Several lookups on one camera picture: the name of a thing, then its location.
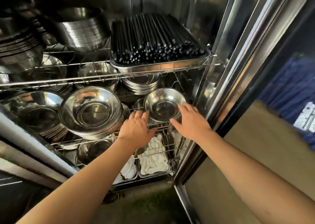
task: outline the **hand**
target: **hand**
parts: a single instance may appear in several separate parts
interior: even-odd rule
[[[178,105],[178,108],[181,111],[182,124],[175,119],[170,119],[170,122],[185,138],[198,143],[201,136],[212,131],[210,125],[205,118],[199,114],[196,107],[184,103],[183,105]]]
[[[118,139],[124,139],[128,144],[132,145],[134,150],[145,146],[152,139],[157,131],[156,128],[149,130],[147,122],[149,111],[133,111],[129,119],[125,120],[120,128]]]

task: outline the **left hand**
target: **left hand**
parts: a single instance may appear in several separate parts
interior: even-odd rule
[[[133,111],[129,119],[125,120],[120,128],[118,139],[125,140],[128,145],[132,145],[134,150],[145,146],[152,139],[157,131],[156,128],[149,130],[147,122],[149,112]]]

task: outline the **forearm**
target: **forearm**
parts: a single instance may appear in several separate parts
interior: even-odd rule
[[[63,183],[29,211],[18,224],[91,222],[103,198],[134,150],[116,142],[88,166]]]
[[[315,202],[213,131],[197,142],[262,223],[314,223]]]

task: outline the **floor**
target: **floor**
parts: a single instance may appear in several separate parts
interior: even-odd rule
[[[262,102],[255,101],[225,139],[315,200],[315,151]],[[260,223],[210,158],[185,187],[202,224]]]
[[[167,182],[146,185],[122,194],[123,198],[99,208],[93,224],[188,224],[173,186]]]

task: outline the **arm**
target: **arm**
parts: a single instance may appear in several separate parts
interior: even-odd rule
[[[90,223],[120,170],[156,130],[147,130],[148,112],[133,112],[117,140],[89,165],[38,203],[17,224]]]
[[[315,202],[257,160],[211,130],[195,107],[179,105],[182,124],[171,120],[194,140],[225,175],[238,196],[266,224],[315,223]]]

